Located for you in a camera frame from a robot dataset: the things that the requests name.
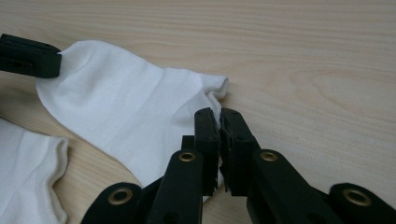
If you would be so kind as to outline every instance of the fabric fold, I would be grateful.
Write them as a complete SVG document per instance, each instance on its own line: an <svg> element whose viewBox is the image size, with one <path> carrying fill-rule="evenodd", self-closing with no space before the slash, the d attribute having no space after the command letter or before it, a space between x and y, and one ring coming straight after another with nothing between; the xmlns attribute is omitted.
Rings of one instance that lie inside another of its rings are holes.
<svg viewBox="0 0 396 224"><path fill-rule="evenodd" d="M116 158L143 187L161 177L193 115L219 99L228 78L161 68L126 49L79 41L62 51L60 76L36 80L44 107L66 128Z"/></svg>
<svg viewBox="0 0 396 224"><path fill-rule="evenodd" d="M0 223L65 223L52 186L65 172L68 140L0 119Z"/></svg>

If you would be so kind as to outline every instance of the screw hole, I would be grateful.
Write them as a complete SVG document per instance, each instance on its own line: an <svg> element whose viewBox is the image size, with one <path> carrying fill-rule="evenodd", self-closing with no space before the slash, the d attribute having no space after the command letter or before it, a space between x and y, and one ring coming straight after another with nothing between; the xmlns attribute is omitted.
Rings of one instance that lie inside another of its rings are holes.
<svg viewBox="0 0 396 224"><path fill-rule="evenodd" d="M127 203L133 197L133 193L131 189L128 188L119 188L115 189L108 195L108 202L113 205L121 205L123 203Z"/></svg>
<svg viewBox="0 0 396 224"><path fill-rule="evenodd" d="M357 189L344 189L343 195L348 201L359 206L369 206L372 203L369 196Z"/></svg>

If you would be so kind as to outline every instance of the table surface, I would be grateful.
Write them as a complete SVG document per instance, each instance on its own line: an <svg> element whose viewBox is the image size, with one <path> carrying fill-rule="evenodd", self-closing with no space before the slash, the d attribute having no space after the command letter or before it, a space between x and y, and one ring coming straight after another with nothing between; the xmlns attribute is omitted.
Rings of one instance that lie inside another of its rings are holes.
<svg viewBox="0 0 396 224"><path fill-rule="evenodd" d="M395 1L1 1L0 31L59 49L99 39L162 67L227 75L221 101L262 148L309 184L350 182L396 207ZM96 196L133 175L68 131L33 77L0 72L0 117L70 139L54 189L79 223ZM220 188L203 223L249 223L244 198Z"/></svg>

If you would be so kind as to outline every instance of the white sock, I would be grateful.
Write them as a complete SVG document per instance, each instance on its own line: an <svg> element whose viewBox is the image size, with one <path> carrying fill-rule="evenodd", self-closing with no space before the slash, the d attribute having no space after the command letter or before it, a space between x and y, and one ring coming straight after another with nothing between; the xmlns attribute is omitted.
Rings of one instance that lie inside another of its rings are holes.
<svg viewBox="0 0 396 224"><path fill-rule="evenodd" d="M100 41L62 52L61 74L37 79L43 105L65 127L125 165L143 187L161 177L193 114L211 107L219 122L228 78L161 68Z"/></svg>
<svg viewBox="0 0 396 224"><path fill-rule="evenodd" d="M0 223L65 223L53 183L67 165L67 140L0 119Z"/></svg>

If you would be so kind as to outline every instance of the wooden table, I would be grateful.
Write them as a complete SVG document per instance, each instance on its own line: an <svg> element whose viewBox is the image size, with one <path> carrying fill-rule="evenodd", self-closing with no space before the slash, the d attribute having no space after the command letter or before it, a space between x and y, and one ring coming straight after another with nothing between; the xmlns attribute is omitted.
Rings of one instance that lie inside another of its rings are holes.
<svg viewBox="0 0 396 224"><path fill-rule="evenodd" d="M315 188L351 182L396 207L394 1L1 1L0 31L60 49L99 39L163 67L223 74L225 107ZM70 139L54 185L68 223L107 186L136 182L40 103L32 77L0 72L0 117ZM223 188L203 223L249 223Z"/></svg>

